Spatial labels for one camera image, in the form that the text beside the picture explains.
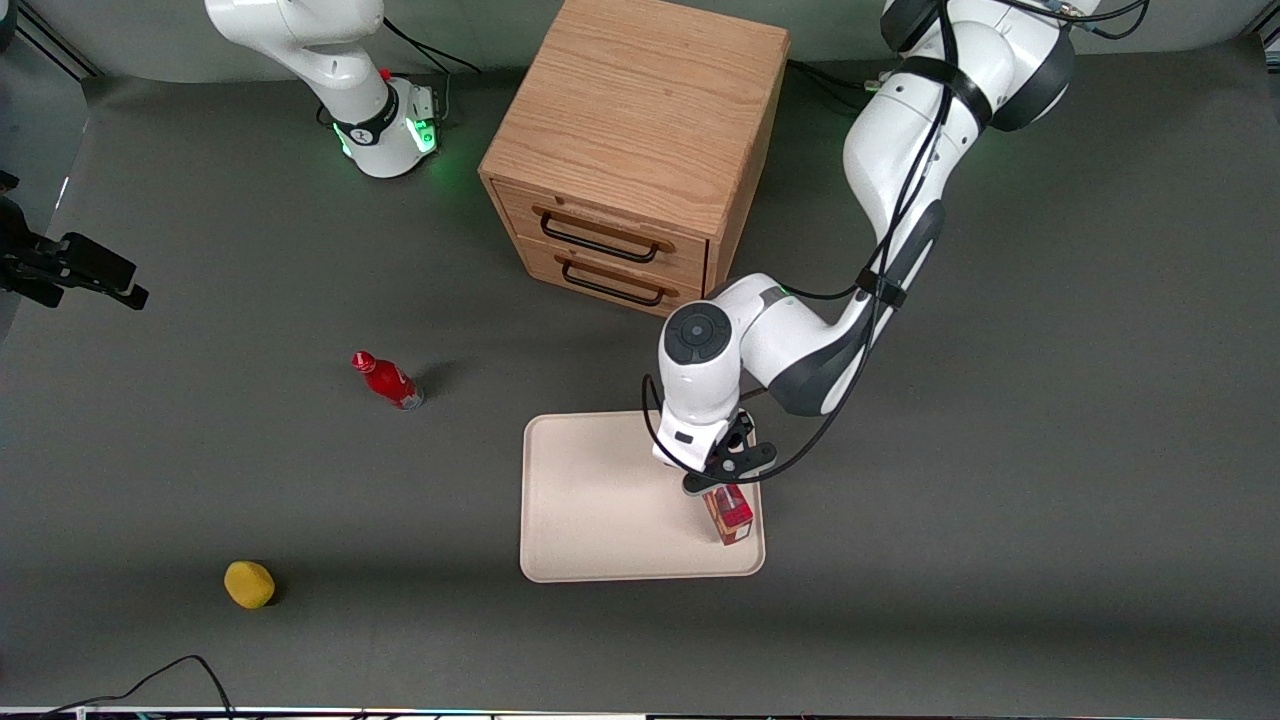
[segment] drawer handle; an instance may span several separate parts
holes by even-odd
[[[630,260],[631,263],[653,263],[653,259],[658,256],[657,242],[649,246],[649,252],[639,255],[636,252],[627,252],[626,250],[618,250],[617,247],[609,247],[608,245],[600,245],[599,242],[586,240],[585,237],[577,237],[576,234],[568,234],[567,232],[552,229],[547,224],[549,222],[552,222],[552,214],[543,213],[543,222],[540,223],[543,227],[543,234],[554,240],[568,242],[570,245],[576,245],[579,247],[585,247],[588,250],[595,250],[596,252],[604,252],[605,255],[612,255],[622,260]]]
[[[622,292],[621,290],[613,290],[612,287],[607,287],[607,286],[603,286],[600,283],[594,283],[591,281],[584,281],[581,278],[575,278],[573,275],[568,274],[570,268],[573,266],[573,261],[572,260],[562,260],[562,263],[564,263],[564,266],[561,268],[561,275],[564,278],[564,282],[567,282],[568,284],[576,284],[579,287],[585,287],[586,290],[593,290],[595,292],[603,292],[604,295],[608,295],[611,297],[617,297],[618,300],[626,300],[627,302],[635,302],[636,305],[641,305],[644,307],[657,307],[658,305],[662,304],[662,297],[664,295],[664,291],[660,287],[658,288],[658,296],[657,297],[639,297],[639,296],[631,295],[628,292]]]

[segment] small red box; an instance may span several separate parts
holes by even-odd
[[[703,496],[707,510],[716,521],[716,530],[719,532],[721,542],[733,544],[751,534],[751,520],[755,514],[751,506],[742,497],[742,491],[737,486],[721,486]]]

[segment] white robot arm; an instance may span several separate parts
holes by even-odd
[[[227,40],[302,78],[334,119],[343,151],[365,174],[389,178],[435,150],[430,88],[384,79],[355,42],[383,24],[383,0],[205,0]]]
[[[1083,13],[1097,5],[1098,0],[1074,3]],[[1060,20],[998,0],[950,0],[948,15],[955,65],[945,60],[937,0],[890,0],[881,18],[886,41],[905,59],[849,131],[845,176],[878,238],[891,232],[901,190],[919,190],[892,237],[879,246],[883,250],[859,275],[860,290],[835,324],[759,273],[676,310],[663,327],[658,350],[666,389],[653,450],[658,460],[705,469],[723,482],[762,469],[741,462],[708,466],[727,457],[726,443],[740,441],[741,433],[730,430],[739,421],[742,369],[794,415],[831,413],[937,241],[942,188],[960,158],[986,127],[1025,127],[1065,92],[1075,55]],[[946,95],[952,96],[948,119],[933,132]],[[932,150],[922,155],[925,142]],[[916,156],[924,161],[908,182]],[[869,328],[873,318],[876,327]],[[714,484],[692,473],[685,479],[690,492]]]

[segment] wooden drawer cabinet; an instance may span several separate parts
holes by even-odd
[[[566,0],[480,163],[529,273],[658,315],[723,282],[787,47],[659,0]]]
[[[685,302],[703,296],[700,287],[635,270],[620,270],[548,242],[521,241],[517,247],[530,275],[637,310],[666,316]]]

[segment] yellow sponge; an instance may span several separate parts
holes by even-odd
[[[246,610],[262,607],[275,594],[275,580],[271,579],[271,574],[266,568],[248,560],[237,560],[228,565],[223,584],[236,605]]]

